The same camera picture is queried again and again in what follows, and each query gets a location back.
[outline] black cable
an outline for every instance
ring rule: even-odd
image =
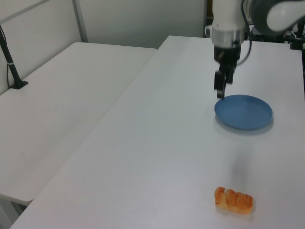
[[[7,68],[6,68],[6,81],[8,82],[8,87],[9,87],[9,89],[10,89],[10,83],[9,83],[9,65],[7,64],[6,65],[7,66]]]
[[[242,15],[243,15],[243,18],[244,18],[244,22],[246,24],[246,28],[247,28],[247,32],[248,32],[248,35],[249,35],[249,42],[250,42],[250,44],[249,44],[249,50],[248,50],[248,53],[247,53],[246,57],[242,61],[237,63],[237,66],[241,65],[242,63],[244,63],[248,59],[248,57],[250,55],[250,52],[251,52],[251,48],[252,48],[252,35],[251,35],[251,31],[250,31],[250,26],[249,26],[248,20],[246,18],[246,14],[244,13],[244,0],[242,1],[242,4],[241,4],[240,8],[242,10]]]
[[[5,33],[4,33],[3,28],[1,27],[1,25],[0,25],[0,32],[3,34],[4,40],[5,40],[5,44],[6,44],[6,36],[5,36]],[[8,83],[8,87],[10,89],[10,83],[9,83],[9,65],[8,64],[6,65],[6,81]]]
[[[5,43],[6,43],[6,37],[5,37],[5,33],[4,33],[4,31],[3,31],[2,27],[1,27],[1,25],[0,25],[0,31],[2,32],[3,37],[4,37],[4,40],[5,40]]]

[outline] bread roll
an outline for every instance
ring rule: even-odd
[[[240,214],[250,214],[252,211],[253,197],[250,195],[232,189],[227,189],[225,193],[223,187],[218,187],[214,195],[215,204],[219,208]]]

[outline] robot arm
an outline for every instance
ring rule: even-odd
[[[213,0],[213,14],[213,24],[205,32],[212,38],[214,59],[220,64],[214,89],[218,98],[224,98],[226,84],[233,82],[235,68],[244,62],[237,63],[246,31],[250,31],[247,20],[252,20],[260,33],[276,36],[304,18],[305,1]]]

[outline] white tabletop surface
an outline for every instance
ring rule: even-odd
[[[216,69],[210,40],[169,37],[12,229],[304,228],[301,53],[254,42],[237,68],[227,95],[274,112],[257,131],[216,120]],[[217,209],[218,186],[252,195],[253,212]]]
[[[0,198],[28,204],[155,49],[75,43],[0,96]]]

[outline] plate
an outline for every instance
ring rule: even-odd
[[[241,130],[262,128],[271,122],[273,115],[265,101],[241,94],[219,100],[214,109],[221,122]]]

